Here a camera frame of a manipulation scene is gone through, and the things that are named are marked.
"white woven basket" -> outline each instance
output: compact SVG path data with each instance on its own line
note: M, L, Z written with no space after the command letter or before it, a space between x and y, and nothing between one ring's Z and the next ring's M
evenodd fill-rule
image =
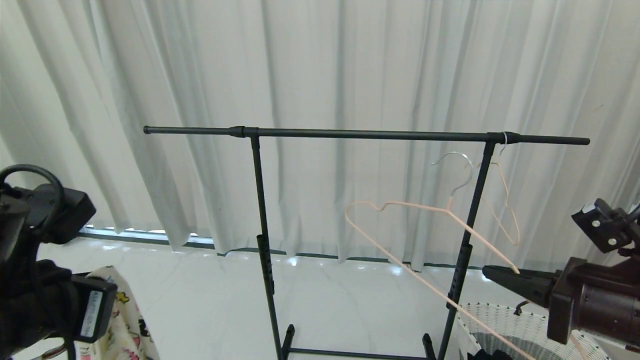
M498 334L507 338L536 359L544 360L581 360L580 352L569 341L562 345L547 339L547 317L532 313L522 312L514 314L514 308L493 304L467 304L461 306L471 315L482 321ZM494 335L470 320L464 314L458 313L456 322L458 334L458 347L460 359L467 360L467 354L475 355L480 349L488 354L496 350L502 350L514 360L524 359L522 355L508 347ZM576 339L582 345L589 360L610 360L610 357L588 336L579 331L574 331Z

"black metal clothes rack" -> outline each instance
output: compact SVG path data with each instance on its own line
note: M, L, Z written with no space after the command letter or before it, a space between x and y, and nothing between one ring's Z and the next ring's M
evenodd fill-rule
M274 303L275 284L273 281L273 271L271 269L271 249L269 248L269 229L267 225L267 210L264 199L264 184L262 182L262 163L260 161L260 137L289 137L289 138L342 138L342 139L380 139L380 140L426 140L426 141L457 141L457 142L484 142L484 152L476 188L473 199L469 207L467 225L474 226L480 197L489 171L489 165L493 156L496 144L499 143L553 143L565 145L588 145L588 138L575 138L563 136L534 136L521 135L517 133L433 133L417 131L362 131L362 130L324 130L324 129L263 129L259 127L234 126L228 128L215 127L144 127L145 134L184 134L184 135L230 135L236 138L249 138L253 150L253 166L255 170L255 183L257 187L258 206L260 210L260 226L262 233L257 236L260 263L262 265L262 276L264 278L264 289L269 306L271 317L271 329L278 360L288 360L289 354L316 354L360 357L367 359L394 359L394 360L444 360L444 356L449 346L449 339L453 329L457 309L448 303L449 315L445 324L442 342L438 357L435 356L433 345L429 334L424 334L422 344L426 357L397 356L383 354L365 354L359 352L343 352L332 350L315 350L309 348L292 347L293 336L296 328L290 324L284 338L280 343L280 332L278 330L278 320ZM451 280L449 298L456 303L460 301L462 286L465 282L469 260L471 258L472 246L469 244L471 234L465 231L460 244L460 252Z

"metal hanger hook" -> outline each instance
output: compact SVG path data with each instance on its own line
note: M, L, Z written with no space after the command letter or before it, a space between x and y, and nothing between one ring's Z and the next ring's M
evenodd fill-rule
M438 161L431 163L432 165L437 165L440 160L444 159L445 156L450 155L450 154L456 154L456 155L460 155L462 157L464 157L467 162L469 162L469 177L467 178L467 180L460 186L455 187L452 191L451 191L451 197L453 197L453 194L456 193L456 191L464 186L466 186L467 184L469 184L471 182L471 179L474 176L474 164L471 162L471 159L469 159L469 157L466 154L463 154L462 152L458 152L458 151L449 151L446 154L442 155L440 157L440 159L438 159Z
M504 145L502 146L502 148L500 149L500 152L498 153L498 158L502 157L502 152L504 151L504 149L507 147L507 142L509 141L507 139L507 132L503 131L502 132L504 134Z

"white curtain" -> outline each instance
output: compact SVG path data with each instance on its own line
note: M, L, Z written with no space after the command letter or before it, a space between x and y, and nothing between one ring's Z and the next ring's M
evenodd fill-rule
M628 207L640 173L638 1L1 1L0 165L33 163L90 194L93 224L190 233L220 252L260 232L250 145L142 127L235 125L585 136L502 156L523 243L481 208L476 229L518 265L605 261L570 215ZM273 249L381 257L347 225L355 200L444 206L481 143L263 138ZM16 184L32 179L13 180ZM466 218L473 193L456 194ZM484 196L507 229L500 178ZM356 208L416 270L455 263L440 215ZM498 263L480 243L472 265Z

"white floor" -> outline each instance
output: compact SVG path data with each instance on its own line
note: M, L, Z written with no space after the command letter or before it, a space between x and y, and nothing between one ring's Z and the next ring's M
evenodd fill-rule
M43 246L40 257L75 272L115 265L131 285L164 360L276 359L258 254L223 258L211 250L171 252L163 245L77 239ZM425 268L421 276L446 293L452 271ZM293 323L294 347L424 357L421 338L428 332L438 352L444 301L398 266L273 256L273 272L281 340ZM470 271L462 300L514 306L523 299ZM31 359L51 344L41 342L15 359ZM457 358L452 338L447 359Z

